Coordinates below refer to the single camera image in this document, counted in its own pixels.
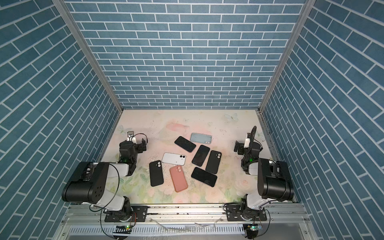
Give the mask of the white phone case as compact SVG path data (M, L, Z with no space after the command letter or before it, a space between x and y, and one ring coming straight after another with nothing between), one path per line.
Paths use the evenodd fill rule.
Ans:
M162 163L183 166L186 161L186 156L181 154L164 153Z

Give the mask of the black phone screen up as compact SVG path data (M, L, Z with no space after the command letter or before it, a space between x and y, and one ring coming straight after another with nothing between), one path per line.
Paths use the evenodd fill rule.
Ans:
M191 141L185 139L184 137L182 136L179 136L175 142L174 142L177 146L179 146L180 148L184 149L185 151L191 153L195 148L196 148L196 144L192 143Z

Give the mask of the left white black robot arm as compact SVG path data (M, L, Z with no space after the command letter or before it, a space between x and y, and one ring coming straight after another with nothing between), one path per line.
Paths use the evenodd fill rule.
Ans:
M147 150L148 139L136 142L136 136L119 144L119 160L110 162L80 162L62 191L62 199L69 203L88 203L106 214L106 223L144 222L148 207L132 207L130 199L106 189L107 179L132 176L138 154Z

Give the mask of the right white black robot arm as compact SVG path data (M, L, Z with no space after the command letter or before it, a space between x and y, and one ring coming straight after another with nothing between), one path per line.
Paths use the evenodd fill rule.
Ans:
M229 222L266 221L266 206L273 202L291 201L294 187L288 165L259 156L262 145L258 142L235 142L234 151L242 155L241 167L250 176L257 176L257 188L244 195L238 203L223 205Z

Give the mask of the black phone case left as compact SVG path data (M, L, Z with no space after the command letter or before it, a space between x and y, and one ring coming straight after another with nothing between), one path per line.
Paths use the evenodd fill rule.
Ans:
M163 168L161 161L149 163L150 182L152 187L160 186L164 183Z

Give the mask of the black phone case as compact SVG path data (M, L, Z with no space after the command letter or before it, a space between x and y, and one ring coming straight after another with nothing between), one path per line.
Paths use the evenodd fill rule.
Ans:
M211 173L211 174L217 174L218 173L218 169L219 169L219 165L220 165L220 162L221 162L221 157L222 157L222 153L221 152L212 150L210 152L210 155L209 155L209 158L208 158L208 162L207 162L207 166L206 166L206 171Z
M163 168L161 161L149 163L150 182L152 187L160 186L164 183Z

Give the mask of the black phone case right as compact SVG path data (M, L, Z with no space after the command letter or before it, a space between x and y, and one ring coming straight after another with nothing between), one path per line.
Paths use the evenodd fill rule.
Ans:
M221 152L212 150L210 152L210 155L209 155L209 158L208 158L208 162L207 162L207 166L206 166L206 171L211 173L211 174L217 174L218 173L218 169L219 169L219 165L220 165L220 162L221 162L221 157L222 157L222 153Z

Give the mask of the black phone front right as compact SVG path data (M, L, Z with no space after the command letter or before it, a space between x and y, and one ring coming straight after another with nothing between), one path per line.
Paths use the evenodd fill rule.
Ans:
M192 175L191 177L203 184L206 184L210 187L214 187L215 184L216 184L216 181L218 179L218 177L214 174L211 174L203 169L200 169L198 167L195 167L193 172L192 172Z

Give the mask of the black phone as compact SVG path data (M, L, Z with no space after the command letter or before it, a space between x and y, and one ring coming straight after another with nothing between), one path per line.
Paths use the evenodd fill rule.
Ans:
M193 172L192 172L192 175L191 177L203 184L206 184L210 187L214 187L215 184L216 184L216 181L218 179L218 177L214 174L211 174L203 169L200 169L198 167L195 167Z
M198 167L201 167L207 158L210 148L206 147L204 145L200 145L199 149L197 150L195 156L192 159L192 163Z

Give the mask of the black phone centre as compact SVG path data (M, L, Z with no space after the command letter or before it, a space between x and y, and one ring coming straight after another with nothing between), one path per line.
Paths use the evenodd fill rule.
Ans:
M204 145L200 145L199 149L197 150L195 156L192 159L192 163L198 167L201 167L207 158L210 148L206 147Z

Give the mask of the pink phone case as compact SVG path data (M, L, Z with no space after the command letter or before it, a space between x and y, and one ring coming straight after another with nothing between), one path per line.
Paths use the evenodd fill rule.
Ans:
M188 183L186 181L182 166L176 165L170 168L170 175L173 181L175 191L177 193L184 191L188 188Z

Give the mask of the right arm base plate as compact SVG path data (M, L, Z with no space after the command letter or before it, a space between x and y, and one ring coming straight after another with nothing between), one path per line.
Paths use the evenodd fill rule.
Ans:
M240 221L266 221L265 211L249 209L247 206L241 206L238 203L227 203L222 206L228 222Z

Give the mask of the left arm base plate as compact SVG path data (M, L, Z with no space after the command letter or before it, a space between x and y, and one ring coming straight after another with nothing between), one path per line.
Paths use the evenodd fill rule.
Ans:
M148 206L131 206L127 212L124 209L120 211L106 211L106 223L134 223L144 222L148 213Z

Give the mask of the aluminium front rail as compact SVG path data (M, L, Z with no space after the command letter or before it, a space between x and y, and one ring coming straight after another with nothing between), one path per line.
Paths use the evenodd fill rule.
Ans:
M223 204L150 204L144 222L135 224L224 224L228 222ZM273 203L266 206L266 221L250 223L307 224L310 218L302 204Z

